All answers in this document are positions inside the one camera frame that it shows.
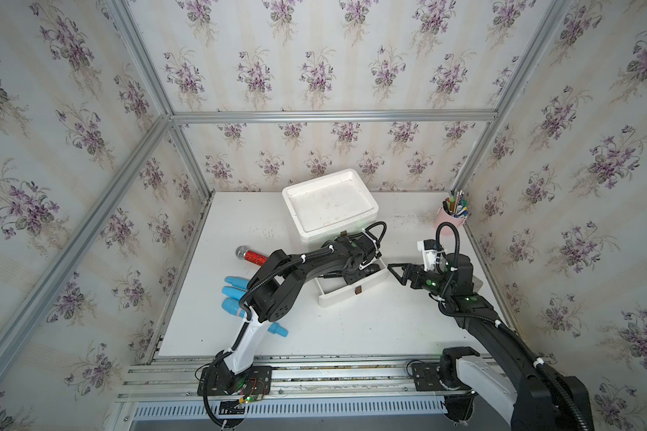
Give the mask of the white bottom drawer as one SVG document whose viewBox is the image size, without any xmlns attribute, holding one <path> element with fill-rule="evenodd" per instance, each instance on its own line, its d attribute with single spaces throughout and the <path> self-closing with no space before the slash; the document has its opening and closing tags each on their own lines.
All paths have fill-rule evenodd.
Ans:
<svg viewBox="0 0 647 431">
<path fill-rule="evenodd" d="M 316 278 L 318 305 L 323 308 L 339 305 L 339 303 L 356 296 L 354 293 L 356 287 L 362 287 L 362 293 L 359 295 L 361 296 L 372 288 L 382 285 L 390 276 L 386 262 L 382 259 L 376 259 L 372 263 L 375 264 L 375 273 L 353 285 L 347 285 L 342 278 Z"/>
</svg>

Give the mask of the blue toy microphone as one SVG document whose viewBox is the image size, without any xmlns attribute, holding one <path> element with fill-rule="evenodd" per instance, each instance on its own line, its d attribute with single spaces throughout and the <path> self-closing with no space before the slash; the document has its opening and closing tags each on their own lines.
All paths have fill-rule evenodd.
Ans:
<svg viewBox="0 0 647 431">
<path fill-rule="evenodd" d="M 225 298 L 221 306 L 224 311 L 236 317 L 244 318 L 244 316 L 246 316 L 246 312 L 239 306 L 238 301 L 235 298 Z M 268 332 L 284 338 L 289 335 L 289 332 L 278 323 L 272 323 Z"/>
<path fill-rule="evenodd" d="M 244 296 L 246 291 L 237 287 L 223 287 L 222 293 L 228 298 L 239 301 Z"/>
<path fill-rule="evenodd" d="M 249 284 L 248 279 L 238 277 L 225 277 L 225 282 L 230 285 L 230 287 L 235 287 L 241 290 L 248 289 Z"/>
</svg>

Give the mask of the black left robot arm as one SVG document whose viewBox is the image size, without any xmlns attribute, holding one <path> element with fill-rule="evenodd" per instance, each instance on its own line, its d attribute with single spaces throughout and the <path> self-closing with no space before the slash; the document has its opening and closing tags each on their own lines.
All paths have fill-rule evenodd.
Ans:
<svg viewBox="0 0 647 431">
<path fill-rule="evenodd" d="M 249 280 L 239 299 L 244 312 L 234 344 L 217 353 L 195 373 L 199 392 L 210 396 L 236 393 L 250 377 L 256 350 L 273 323 L 291 311 L 303 286 L 316 278 L 340 278 L 346 287 L 382 270 L 381 242 L 387 224 L 377 221 L 359 233 L 340 235 L 315 250 L 300 254 L 273 252 Z"/>
</svg>

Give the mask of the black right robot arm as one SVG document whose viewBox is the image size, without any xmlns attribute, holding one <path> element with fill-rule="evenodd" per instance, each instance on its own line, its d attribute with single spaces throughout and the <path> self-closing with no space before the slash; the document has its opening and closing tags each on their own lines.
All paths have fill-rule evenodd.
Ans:
<svg viewBox="0 0 647 431">
<path fill-rule="evenodd" d="M 440 238 L 420 241 L 422 263 L 394 263 L 388 269 L 403 286 L 424 290 L 441 314 L 455 320 L 486 349 L 501 368 L 495 373 L 472 348 L 445 348 L 438 376 L 450 389 L 467 386 L 513 430 L 591 430 L 589 392 L 577 377 L 562 375 L 537 355 L 478 293 L 472 260 L 461 251 L 456 226 L 454 247 Z"/>
</svg>

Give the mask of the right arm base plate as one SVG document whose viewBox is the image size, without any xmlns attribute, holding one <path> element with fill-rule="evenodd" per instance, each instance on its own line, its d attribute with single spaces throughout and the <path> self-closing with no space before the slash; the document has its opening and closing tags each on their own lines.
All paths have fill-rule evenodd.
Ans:
<svg viewBox="0 0 647 431">
<path fill-rule="evenodd" d="M 442 367 L 439 362 L 411 360 L 406 364 L 405 371 L 413 380 L 415 391 L 474 391 L 462 383 L 456 373 Z"/>
</svg>

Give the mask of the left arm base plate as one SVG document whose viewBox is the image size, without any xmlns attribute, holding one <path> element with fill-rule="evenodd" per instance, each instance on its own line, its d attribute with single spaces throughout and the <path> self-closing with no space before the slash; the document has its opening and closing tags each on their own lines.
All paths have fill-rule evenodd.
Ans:
<svg viewBox="0 0 647 431">
<path fill-rule="evenodd" d="M 271 366 L 251 366 L 239 374 L 231 372 L 225 364 L 208 366 L 201 371 L 197 395 L 259 398 L 271 392 L 272 372 Z"/>
</svg>

